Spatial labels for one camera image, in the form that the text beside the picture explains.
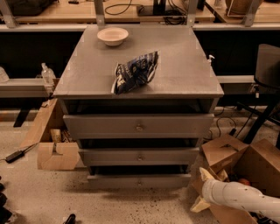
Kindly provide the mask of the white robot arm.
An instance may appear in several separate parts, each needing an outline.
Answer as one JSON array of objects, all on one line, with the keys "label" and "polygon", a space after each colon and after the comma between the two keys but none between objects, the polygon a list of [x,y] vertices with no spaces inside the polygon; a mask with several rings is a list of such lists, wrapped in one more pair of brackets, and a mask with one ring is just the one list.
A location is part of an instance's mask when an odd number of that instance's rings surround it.
[{"label": "white robot arm", "polygon": [[280,199],[264,195],[258,189],[239,182],[222,182],[208,170],[200,167],[201,195],[195,200],[191,211],[199,213],[211,205],[232,207],[263,215],[280,222]]}]

